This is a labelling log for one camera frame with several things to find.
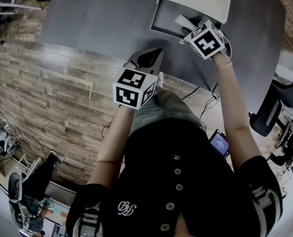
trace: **black sleeve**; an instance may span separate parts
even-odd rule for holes
[[[267,236],[283,212],[277,178],[262,156],[246,161],[236,175],[241,183],[248,185],[248,192],[259,218],[260,236]]]
[[[97,234],[100,230],[100,202],[108,189],[100,184],[82,186],[77,192],[66,220],[66,232],[69,237],[86,236],[87,231]]]

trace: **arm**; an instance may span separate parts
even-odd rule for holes
[[[41,210],[40,212],[40,218],[45,219],[46,214],[48,213],[48,206],[49,204],[47,203]]]
[[[217,69],[222,114],[233,167],[237,170],[261,153],[250,131],[248,111],[233,67],[226,66],[230,60],[222,53],[217,53],[213,59],[217,68],[223,67]]]
[[[96,168],[87,184],[102,184],[107,188],[117,179],[124,148],[130,133],[134,109],[120,106],[98,153]]]

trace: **screen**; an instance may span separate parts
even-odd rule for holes
[[[227,141],[219,134],[216,133],[214,138],[211,140],[211,145],[213,145],[220,154],[223,156],[226,155],[227,151],[229,150],[229,144]]]

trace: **tablet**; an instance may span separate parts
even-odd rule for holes
[[[229,155],[229,144],[221,130],[217,129],[209,139],[212,148],[224,158]]]

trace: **shoe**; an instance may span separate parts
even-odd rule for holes
[[[56,161],[58,162],[58,164],[62,164],[63,163],[63,160],[61,159],[61,157],[59,157],[54,150],[51,150],[50,153],[53,154],[53,155],[55,155]]]

